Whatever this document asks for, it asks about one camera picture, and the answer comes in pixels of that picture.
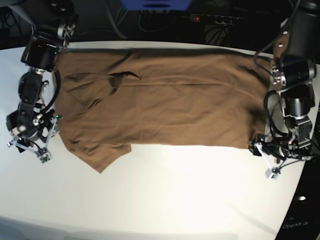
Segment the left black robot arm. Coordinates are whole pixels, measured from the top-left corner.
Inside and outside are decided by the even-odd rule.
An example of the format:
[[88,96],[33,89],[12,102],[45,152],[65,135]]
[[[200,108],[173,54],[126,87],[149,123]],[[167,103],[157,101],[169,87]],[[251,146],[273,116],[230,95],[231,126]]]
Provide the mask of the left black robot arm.
[[320,2],[297,0],[292,13],[281,25],[279,34],[266,47],[273,47],[273,65],[264,70],[276,86],[264,97],[263,108],[269,123],[271,140],[257,134],[249,143],[249,150],[261,156],[268,165],[265,175],[276,179],[287,159],[306,162],[312,154],[312,121],[308,117],[315,107],[313,79],[317,76],[314,59],[320,40]]

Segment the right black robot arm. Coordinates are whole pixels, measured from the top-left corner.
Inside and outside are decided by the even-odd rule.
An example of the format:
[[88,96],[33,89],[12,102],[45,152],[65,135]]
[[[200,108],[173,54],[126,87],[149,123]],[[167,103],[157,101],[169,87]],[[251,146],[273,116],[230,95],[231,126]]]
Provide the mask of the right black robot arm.
[[7,144],[20,153],[29,151],[41,162],[50,160],[49,140],[57,131],[53,104],[61,89],[57,66],[65,53],[78,22],[70,0],[2,0],[31,25],[31,36],[21,56],[28,66],[18,84],[18,108],[6,117],[12,136]]

